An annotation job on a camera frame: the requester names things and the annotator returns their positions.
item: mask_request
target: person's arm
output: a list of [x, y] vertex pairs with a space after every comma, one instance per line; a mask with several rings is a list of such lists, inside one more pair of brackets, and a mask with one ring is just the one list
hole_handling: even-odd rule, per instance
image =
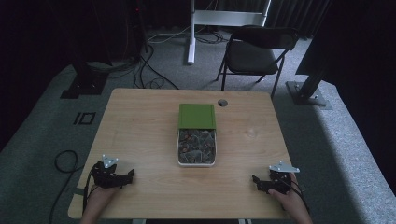
[[119, 188], [103, 189], [92, 186], [92, 193], [87, 201], [87, 207], [82, 214], [80, 224], [94, 224], [99, 219], [106, 206], [110, 203]]
[[[294, 174], [290, 174], [291, 180], [297, 183]], [[268, 192], [282, 203], [283, 208], [289, 213], [291, 218], [298, 224], [312, 224], [311, 216], [309, 216], [306, 210], [303, 199], [293, 190], [290, 190], [285, 194], [282, 194], [274, 189], [268, 190]]]

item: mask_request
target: black chair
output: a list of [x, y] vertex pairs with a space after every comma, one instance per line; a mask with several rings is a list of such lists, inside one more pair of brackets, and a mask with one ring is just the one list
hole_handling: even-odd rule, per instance
[[[223, 74], [221, 90], [224, 91], [227, 75], [261, 76], [257, 81], [260, 82], [266, 75], [277, 72], [271, 93], [273, 98], [285, 62], [285, 54], [294, 49], [297, 40], [297, 31], [292, 28], [265, 28], [252, 25], [238, 28], [230, 37], [216, 78], [218, 81], [219, 76]], [[283, 49], [283, 52], [276, 58], [273, 49]]]

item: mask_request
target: table top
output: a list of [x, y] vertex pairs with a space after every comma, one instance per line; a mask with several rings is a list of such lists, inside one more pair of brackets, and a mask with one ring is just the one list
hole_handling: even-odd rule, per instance
[[[227, 101], [220, 106], [219, 100]], [[213, 104], [217, 155], [209, 168], [177, 162], [179, 104]], [[252, 175], [269, 180], [268, 166], [290, 164], [271, 98], [256, 91], [115, 89], [78, 182], [83, 189], [102, 155], [119, 158], [116, 174], [134, 169], [107, 218], [286, 218], [280, 204], [258, 191]], [[68, 215], [80, 218], [75, 194]]]

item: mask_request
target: open box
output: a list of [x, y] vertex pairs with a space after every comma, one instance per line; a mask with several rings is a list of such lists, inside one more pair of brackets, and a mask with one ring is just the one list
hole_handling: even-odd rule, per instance
[[177, 160], [184, 167], [215, 164], [216, 120], [213, 105], [180, 104], [177, 130]]

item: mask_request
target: green lid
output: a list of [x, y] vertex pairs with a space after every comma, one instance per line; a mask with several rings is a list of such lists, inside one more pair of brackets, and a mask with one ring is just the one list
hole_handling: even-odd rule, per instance
[[179, 129], [216, 129], [213, 105], [180, 104], [178, 111]]

